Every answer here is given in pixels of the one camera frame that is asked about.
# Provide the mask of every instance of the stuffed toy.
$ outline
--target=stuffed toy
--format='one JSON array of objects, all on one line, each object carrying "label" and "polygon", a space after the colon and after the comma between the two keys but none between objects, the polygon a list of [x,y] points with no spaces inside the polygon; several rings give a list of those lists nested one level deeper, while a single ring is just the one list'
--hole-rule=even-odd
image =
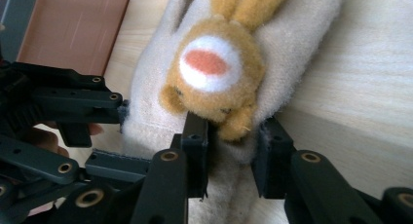
[{"label": "stuffed toy", "polygon": [[283,0],[210,0],[212,17],[192,27],[173,59],[160,101],[213,121],[224,140],[252,128],[265,65],[251,35]]},{"label": "stuffed toy", "polygon": [[341,2],[169,0],[136,65],[124,153],[151,159],[169,148],[185,110],[219,122],[208,196],[189,200],[188,223],[245,223],[258,199],[249,167],[255,133],[290,99]]}]

